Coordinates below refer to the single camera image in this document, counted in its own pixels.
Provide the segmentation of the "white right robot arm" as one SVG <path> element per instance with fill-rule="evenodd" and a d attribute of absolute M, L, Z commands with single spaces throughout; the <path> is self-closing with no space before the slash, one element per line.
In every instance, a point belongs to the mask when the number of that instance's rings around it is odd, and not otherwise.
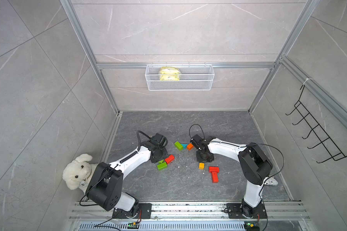
<path fill-rule="evenodd" d="M 240 163 L 247 179 L 243 204 L 249 208 L 256 208 L 260 204 L 265 185 L 278 185 L 276 179 L 270 176 L 273 169 L 271 161 L 256 143 L 234 144 L 214 137 L 205 139 L 199 135 L 194 135 L 190 143 L 197 149 L 198 162 L 210 163 L 214 161 L 214 155 L 222 155 Z"/>

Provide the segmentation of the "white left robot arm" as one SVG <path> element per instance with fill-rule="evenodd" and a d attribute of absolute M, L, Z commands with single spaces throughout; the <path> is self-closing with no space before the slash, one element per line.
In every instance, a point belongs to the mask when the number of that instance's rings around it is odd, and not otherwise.
<path fill-rule="evenodd" d="M 99 163 L 86 189 L 85 196 L 106 211 L 120 209 L 135 216 L 139 212 L 139 200 L 122 192 L 123 180 L 141 164 L 147 161 L 157 163 L 168 157 L 165 136 L 136 133 L 137 148 L 117 161 Z"/>

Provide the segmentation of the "orange block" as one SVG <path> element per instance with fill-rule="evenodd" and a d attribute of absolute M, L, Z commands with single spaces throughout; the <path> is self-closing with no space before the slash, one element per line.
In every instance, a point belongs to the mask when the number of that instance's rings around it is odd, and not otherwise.
<path fill-rule="evenodd" d="M 188 150 L 191 150 L 191 149 L 193 149 L 193 148 L 194 148 L 193 144 L 189 143 L 189 144 L 187 145 L 187 149 L 188 149 Z"/>

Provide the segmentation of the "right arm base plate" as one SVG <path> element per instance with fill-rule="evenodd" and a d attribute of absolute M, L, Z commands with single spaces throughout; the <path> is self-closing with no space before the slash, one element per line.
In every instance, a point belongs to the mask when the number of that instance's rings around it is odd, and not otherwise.
<path fill-rule="evenodd" d="M 228 214 L 230 219 L 240 219 L 240 218 L 268 218 L 265 206 L 260 203 L 257 207 L 252 208 L 246 203 L 227 203 L 224 211 Z"/>

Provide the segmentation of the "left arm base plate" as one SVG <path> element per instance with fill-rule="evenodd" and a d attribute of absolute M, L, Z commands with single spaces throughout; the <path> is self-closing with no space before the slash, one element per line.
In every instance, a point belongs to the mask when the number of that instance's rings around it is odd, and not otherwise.
<path fill-rule="evenodd" d="M 134 206 L 130 211 L 122 209 L 115 209 L 113 211 L 113 218 L 119 219 L 150 219 L 152 213 L 151 203 L 141 203 Z"/>

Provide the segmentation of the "red block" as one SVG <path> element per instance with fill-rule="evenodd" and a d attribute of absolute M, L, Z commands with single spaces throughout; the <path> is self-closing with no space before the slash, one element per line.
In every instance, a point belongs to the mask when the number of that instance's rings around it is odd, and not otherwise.
<path fill-rule="evenodd" d="M 175 160 L 175 157 L 173 155 L 169 155 L 166 159 L 165 162 L 166 164 L 170 164 L 171 162 L 173 162 Z"/>

